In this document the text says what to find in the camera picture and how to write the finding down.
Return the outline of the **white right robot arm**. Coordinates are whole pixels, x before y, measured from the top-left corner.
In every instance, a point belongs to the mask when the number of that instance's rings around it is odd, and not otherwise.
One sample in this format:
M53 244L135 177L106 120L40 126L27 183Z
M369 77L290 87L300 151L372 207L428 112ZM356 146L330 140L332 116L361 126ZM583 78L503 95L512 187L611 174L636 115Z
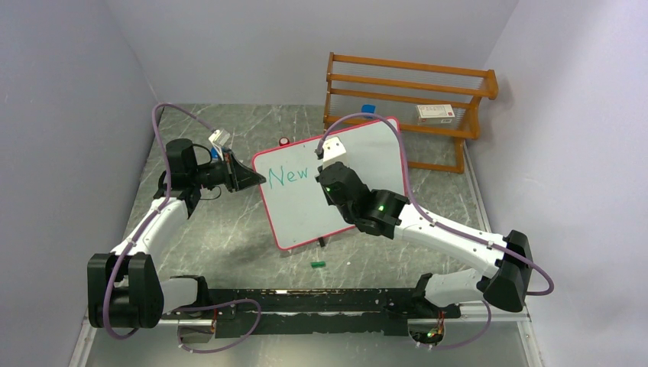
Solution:
M327 203L360 232L426 245L469 266L421 278L412 297L413 309L420 316L473 300L511 313L524 308L533 260L524 233L483 232L417 209L404 195L369 189L354 170L340 162L319 167L316 182Z

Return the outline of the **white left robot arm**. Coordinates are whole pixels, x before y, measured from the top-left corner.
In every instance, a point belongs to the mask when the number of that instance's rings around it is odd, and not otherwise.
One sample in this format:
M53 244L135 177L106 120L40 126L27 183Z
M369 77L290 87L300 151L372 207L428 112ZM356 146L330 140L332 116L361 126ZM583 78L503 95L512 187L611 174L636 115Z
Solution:
M173 234L192 216L203 189L225 187L233 193L265 183L263 175L241 164L225 148L216 161L201 164L187 138L169 141L169 172L158 180L147 215L109 253L95 254L87 265L88 317L95 328L150 329L176 310L205 316L212 306L206 279L177 275L162 281L157 267Z

